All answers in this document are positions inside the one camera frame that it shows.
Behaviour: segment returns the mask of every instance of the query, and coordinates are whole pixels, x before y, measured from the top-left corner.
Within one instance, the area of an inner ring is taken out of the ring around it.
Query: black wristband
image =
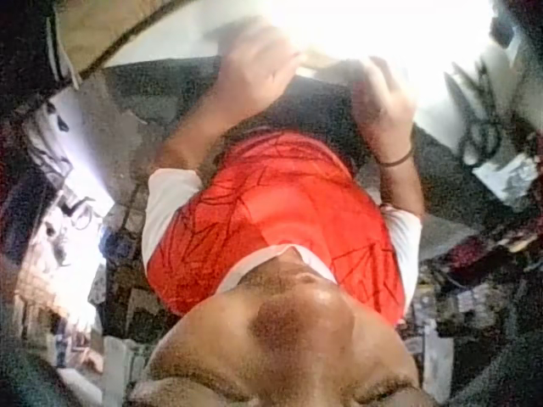
[[[382,167],[390,168],[390,167],[395,167],[396,165],[404,164],[408,159],[410,159],[413,156],[414,153],[415,153],[415,146],[414,144],[411,144],[411,150],[409,150],[409,153],[407,153],[404,157],[402,157],[398,161],[394,161],[393,163],[382,163],[381,161],[378,160],[377,157],[375,158],[375,160],[377,161],[377,164],[381,165]]]

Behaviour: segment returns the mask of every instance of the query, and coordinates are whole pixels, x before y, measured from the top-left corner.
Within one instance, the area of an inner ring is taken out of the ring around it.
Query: red t-shirt
[[[383,217],[324,144],[294,132],[251,137],[174,215],[148,280],[178,314],[213,295],[245,256],[279,244],[314,253],[352,297],[395,325],[405,294]]]

